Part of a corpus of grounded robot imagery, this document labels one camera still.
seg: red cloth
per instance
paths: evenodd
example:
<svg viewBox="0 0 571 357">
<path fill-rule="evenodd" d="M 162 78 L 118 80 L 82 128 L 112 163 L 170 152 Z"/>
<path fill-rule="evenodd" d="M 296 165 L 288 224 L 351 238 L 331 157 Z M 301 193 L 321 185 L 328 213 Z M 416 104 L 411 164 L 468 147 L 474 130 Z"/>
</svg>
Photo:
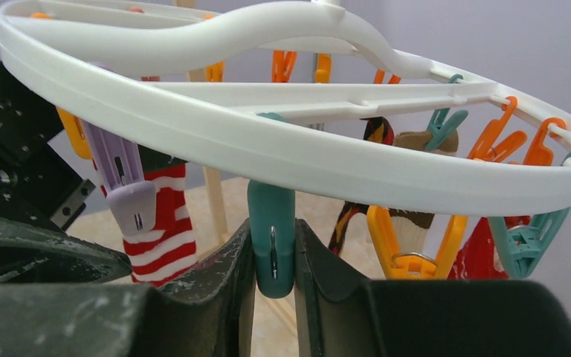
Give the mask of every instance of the red cloth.
<svg viewBox="0 0 571 357">
<path fill-rule="evenodd" d="M 529 216 L 506 217 L 507 228 L 528 225 Z M 508 279 L 485 217 L 481 218 L 468 241 L 457 254 L 448 279 Z"/>
<path fill-rule="evenodd" d="M 145 175 L 158 189 L 156 221 L 150 232 L 123 238 L 123 248 L 132 264 L 132 281 L 158 287 L 198 262 L 196 239 L 185 205 L 185 173 L 182 164 Z"/>
</svg>

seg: red and white striped sock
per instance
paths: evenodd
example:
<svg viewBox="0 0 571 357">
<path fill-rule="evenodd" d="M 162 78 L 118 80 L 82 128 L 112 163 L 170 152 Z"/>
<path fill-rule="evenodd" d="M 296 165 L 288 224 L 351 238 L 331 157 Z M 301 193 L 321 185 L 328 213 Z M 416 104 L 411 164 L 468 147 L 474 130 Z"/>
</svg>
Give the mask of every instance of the red and white striped sock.
<svg viewBox="0 0 571 357">
<path fill-rule="evenodd" d="M 182 164 L 145 175 L 157 188 L 154 229 L 123 238 L 136 283 L 161 286 L 198 262 L 196 238 L 185 205 L 185 173 Z M 106 196 L 104 186 L 101 190 Z"/>
</svg>

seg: white wall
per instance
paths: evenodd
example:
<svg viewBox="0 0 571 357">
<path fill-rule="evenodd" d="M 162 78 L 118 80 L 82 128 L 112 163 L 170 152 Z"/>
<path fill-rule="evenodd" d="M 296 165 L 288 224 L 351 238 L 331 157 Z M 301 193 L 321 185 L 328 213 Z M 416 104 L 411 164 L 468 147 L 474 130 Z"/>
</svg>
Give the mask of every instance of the white wall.
<svg viewBox="0 0 571 357">
<path fill-rule="evenodd" d="M 262 1 L 197 2 L 205 10 L 226 11 Z M 498 80 L 571 112 L 571 1 L 345 0 L 343 3 L 375 25 L 398 49 Z M 270 58 L 267 51 L 251 51 L 230 59 L 225 79 L 268 81 Z M 292 80 L 309 81 L 312 63 L 312 55 L 301 54 Z M 369 83 L 375 74 L 366 61 L 356 58 L 335 58 L 333 69 L 335 83 Z M 488 106 L 473 106 L 469 110 L 470 117 L 460 130 L 460 155 L 467 153 L 486 122 L 500 115 L 498 109 Z M 430 113 L 405 115 L 392 118 L 392 123 L 397 132 L 419 129 L 425 128 L 429 117 Z M 523 123 L 511 125 L 509 130 L 519 128 L 532 132 Z M 328 125 L 326 129 L 356 138 L 361 138 L 364 131 L 358 120 Z M 94 179 L 90 164 L 73 154 L 63 136 L 53 146 L 81 175 Z M 560 151 L 556 156 L 560 158 L 563 154 Z M 188 186 L 199 184 L 201 170 L 192 165 L 188 170 Z M 95 210 L 104 207 L 101 195 L 88 203 Z M 433 233 L 433 237 L 440 237 L 442 230 Z M 532 278 L 548 286 L 571 316 L 571 214 Z"/>
</svg>

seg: orange clothespin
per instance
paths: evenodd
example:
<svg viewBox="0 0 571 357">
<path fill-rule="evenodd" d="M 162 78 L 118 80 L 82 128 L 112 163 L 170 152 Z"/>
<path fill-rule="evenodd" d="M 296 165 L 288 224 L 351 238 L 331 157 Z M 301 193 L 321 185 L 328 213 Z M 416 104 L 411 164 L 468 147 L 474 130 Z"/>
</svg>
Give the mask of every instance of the orange clothespin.
<svg viewBox="0 0 571 357">
<path fill-rule="evenodd" d="M 474 147 L 469 152 L 468 158 L 481 158 L 484 159 L 488 156 L 489 150 L 492 150 L 496 140 L 502 134 L 504 127 L 511 119 L 511 116 L 517 109 L 517 98 L 510 96 L 506 98 L 509 100 L 509 104 L 503 104 L 502 110 L 504 111 L 503 116 L 500 119 L 494 119 L 487 124 L 483 133 L 474 144 Z"/>
<path fill-rule="evenodd" d="M 382 84 L 382 82 L 384 82 L 384 77 L 386 77 L 386 72 L 382 71 L 381 69 L 378 69 L 378 71 L 375 73 L 375 79 L 373 80 L 373 83 Z M 401 80 L 400 77 L 392 75 L 388 80 L 388 84 L 399 84 L 400 80 Z"/>
<path fill-rule="evenodd" d="M 297 63 L 297 53 L 294 51 L 273 51 L 272 53 L 272 82 L 287 83 Z"/>
<path fill-rule="evenodd" d="M 31 17 L 33 19 L 53 19 L 46 13 L 33 13 Z M 84 129 L 82 128 L 80 119 L 75 115 L 65 111 L 64 109 L 56 107 L 56 110 L 58 111 L 60 121 L 62 121 L 62 126 L 65 127 L 65 132 L 67 133 L 67 137 L 71 142 L 73 151 L 75 151 L 79 157 L 86 160 L 93 158 L 91 149 L 88 147 L 88 143 L 84 137 Z"/>
<path fill-rule="evenodd" d="M 213 15 L 206 15 L 204 19 L 212 19 Z M 207 82 L 221 82 L 225 75 L 225 63 L 218 62 L 214 65 L 209 65 L 204 68 L 204 76 L 207 78 Z"/>
<path fill-rule="evenodd" d="M 538 132 L 535 133 L 529 151 L 526 152 L 523 164 L 532 166 L 548 166 L 552 164 L 554 157 L 552 150 L 544 145 L 548 133 L 548 126 L 555 124 L 562 129 L 566 129 L 566 122 L 561 118 L 548 118 L 542 122 Z M 551 138 L 558 138 L 554 133 L 549 134 Z"/>
<path fill-rule="evenodd" d="M 517 149 L 520 149 L 526 143 L 527 135 L 521 130 L 512 132 L 498 145 L 492 147 L 487 152 L 484 161 L 502 162 L 504 159 L 511 156 Z"/>
<path fill-rule="evenodd" d="M 332 76 L 332 57 L 328 54 L 318 54 L 316 60 L 315 83 L 329 83 Z"/>
<path fill-rule="evenodd" d="M 446 279 L 461 246 L 467 221 L 466 216 L 450 218 L 436 259 L 431 259 L 419 252 L 401 252 L 388 209 L 370 206 L 367 211 L 369 233 L 387 279 Z"/>
</svg>

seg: sock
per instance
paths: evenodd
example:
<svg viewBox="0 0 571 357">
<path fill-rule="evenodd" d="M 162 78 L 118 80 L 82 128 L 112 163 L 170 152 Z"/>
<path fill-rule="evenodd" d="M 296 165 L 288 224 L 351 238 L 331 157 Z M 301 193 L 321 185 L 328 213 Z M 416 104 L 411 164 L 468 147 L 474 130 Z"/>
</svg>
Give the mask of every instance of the sock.
<svg viewBox="0 0 571 357">
<path fill-rule="evenodd" d="M 395 137 L 393 145 L 405 149 L 425 151 L 425 145 L 432 139 L 432 133 L 403 132 Z M 455 130 L 441 146 L 432 153 L 456 156 L 459 149 L 459 134 Z M 390 208 L 390 216 L 397 234 L 399 247 L 404 252 L 422 252 L 426 236 L 432 225 L 434 213 L 412 212 Z"/>
<path fill-rule="evenodd" d="M 146 173 L 156 193 L 154 229 L 124 237 L 123 248 L 132 264 L 132 281 L 161 286 L 198 262 L 196 238 L 185 205 L 185 164 Z M 106 188 L 101 186 L 106 196 Z"/>
<path fill-rule="evenodd" d="M 506 217 L 507 228 L 528 225 L 530 216 Z M 478 221 L 468 241 L 457 254 L 448 279 L 508 279 L 491 235 L 488 220 Z"/>
<path fill-rule="evenodd" d="M 362 120 L 367 121 L 367 127 L 364 130 L 364 140 L 384 145 L 393 145 L 395 133 L 386 118 L 375 117 Z M 334 227 L 332 238 L 329 240 L 329 245 L 327 246 L 330 251 L 336 255 L 341 254 L 344 246 L 345 233 L 349 227 L 349 221 L 357 213 L 367 214 L 368 209 L 368 205 L 344 202 L 343 209 L 338 214 L 338 220 Z"/>
</svg>

